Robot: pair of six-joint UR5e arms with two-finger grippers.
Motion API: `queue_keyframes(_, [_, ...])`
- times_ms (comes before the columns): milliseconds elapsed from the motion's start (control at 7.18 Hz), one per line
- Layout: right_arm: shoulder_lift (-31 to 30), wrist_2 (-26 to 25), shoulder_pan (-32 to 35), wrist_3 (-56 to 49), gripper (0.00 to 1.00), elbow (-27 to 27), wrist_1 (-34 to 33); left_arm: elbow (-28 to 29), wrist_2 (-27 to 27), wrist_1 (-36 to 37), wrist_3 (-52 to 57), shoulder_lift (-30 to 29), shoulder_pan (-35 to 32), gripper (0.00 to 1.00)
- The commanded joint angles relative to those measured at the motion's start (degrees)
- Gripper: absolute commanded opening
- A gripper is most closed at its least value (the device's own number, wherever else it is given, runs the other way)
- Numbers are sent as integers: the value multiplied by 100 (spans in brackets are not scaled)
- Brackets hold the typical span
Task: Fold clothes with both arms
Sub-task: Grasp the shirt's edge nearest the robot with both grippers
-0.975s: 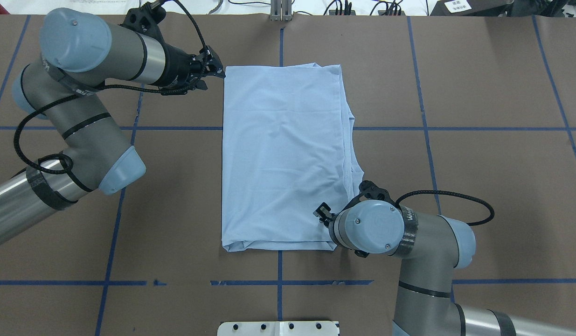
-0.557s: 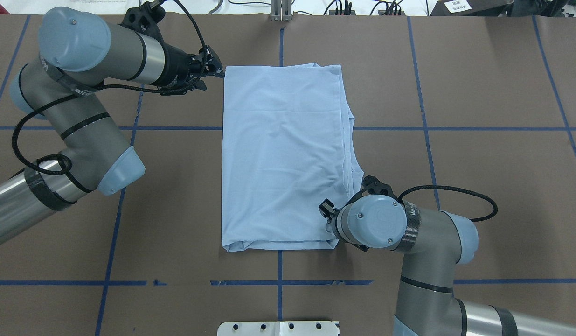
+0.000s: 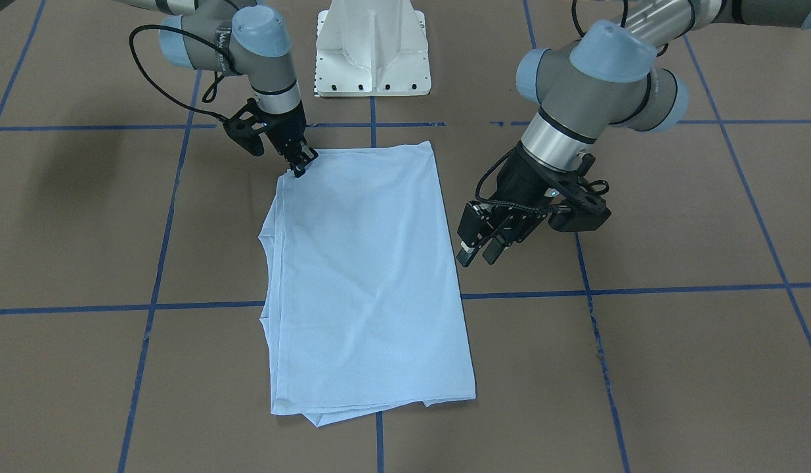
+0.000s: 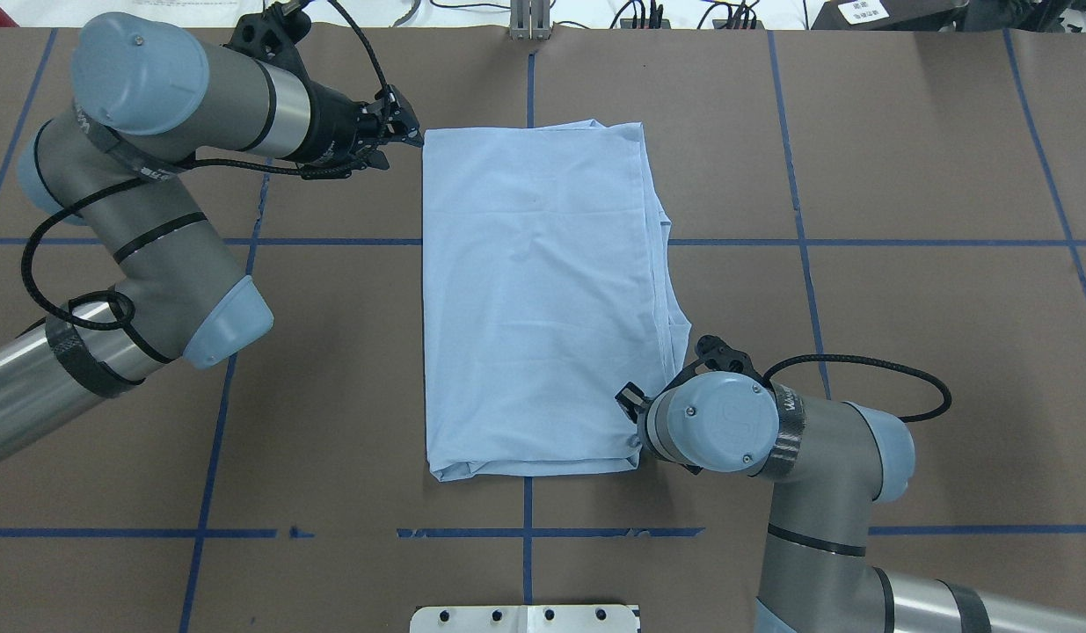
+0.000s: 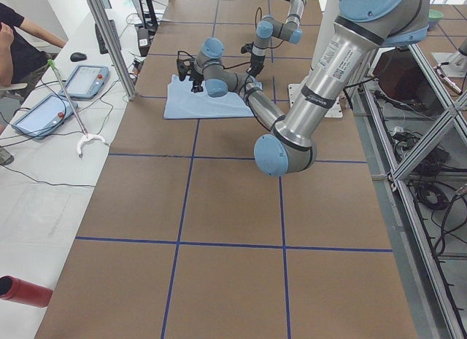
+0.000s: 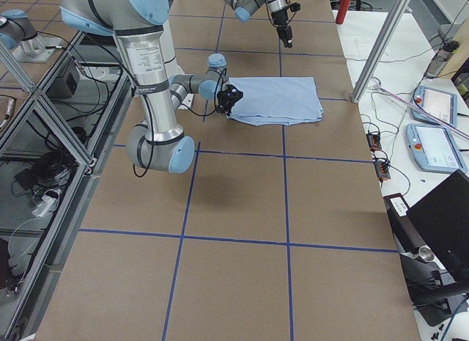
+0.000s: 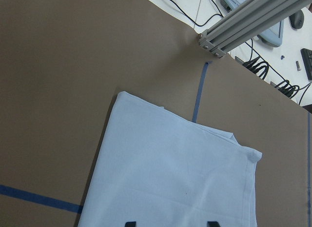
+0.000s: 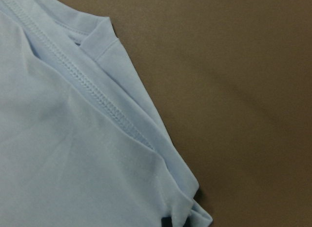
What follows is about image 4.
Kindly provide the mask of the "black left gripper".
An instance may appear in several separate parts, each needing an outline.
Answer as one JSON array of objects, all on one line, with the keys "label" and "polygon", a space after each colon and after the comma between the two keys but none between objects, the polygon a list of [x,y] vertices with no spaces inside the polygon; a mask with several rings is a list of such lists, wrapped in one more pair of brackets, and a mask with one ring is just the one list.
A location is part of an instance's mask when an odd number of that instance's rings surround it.
[{"label": "black left gripper", "polygon": [[425,147],[417,113],[395,85],[386,85],[374,103],[353,101],[323,84],[310,85],[313,114],[305,137],[307,177],[348,177],[354,170],[388,170],[381,147]]}]

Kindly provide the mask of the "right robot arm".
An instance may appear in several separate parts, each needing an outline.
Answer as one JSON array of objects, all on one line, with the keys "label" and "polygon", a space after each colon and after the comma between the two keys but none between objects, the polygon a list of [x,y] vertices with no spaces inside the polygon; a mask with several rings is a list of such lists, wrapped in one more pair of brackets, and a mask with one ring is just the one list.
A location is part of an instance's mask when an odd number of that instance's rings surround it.
[{"label": "right robot arm", "polygon": [[725,370],[616,401],[659,460],[771,482],[755,632],[1086,632],[1084,615],[868,564],[872,506],[915,469],[892,414]]}]

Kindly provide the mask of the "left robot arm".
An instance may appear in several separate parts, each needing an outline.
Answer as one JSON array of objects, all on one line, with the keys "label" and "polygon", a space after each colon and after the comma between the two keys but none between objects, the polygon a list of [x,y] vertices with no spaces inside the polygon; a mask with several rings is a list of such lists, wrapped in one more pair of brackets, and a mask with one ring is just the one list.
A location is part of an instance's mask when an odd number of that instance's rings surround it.
[{"label": "left robot arm", "polygon": [[[226,45],[179,25],[108,12],[71,59],[72,103],[18,159],[18,183],[47,219],[18,263],[45,316],[0,349],[0,461],[173,360],[209,368],[273,328],[273,313],[185,188],[212,167],[345,179],[389,168],[384,147],[422,147],[417,114],[356,31],[379,89],[357,101],[310,79],[296,45],[304,1],[237,21]],[[33,264],[61,221],[91,229],[123,277],[51,301]]]}]

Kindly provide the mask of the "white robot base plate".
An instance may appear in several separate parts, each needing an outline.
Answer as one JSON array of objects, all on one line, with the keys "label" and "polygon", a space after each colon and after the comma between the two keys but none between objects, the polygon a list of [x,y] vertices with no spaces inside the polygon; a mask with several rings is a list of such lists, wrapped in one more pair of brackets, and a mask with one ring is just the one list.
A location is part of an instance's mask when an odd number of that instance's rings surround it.
[{"label": "white robot base plate", "polygon": [[427,606],[411,632],[640,632],[637,606],[623,604]]}]

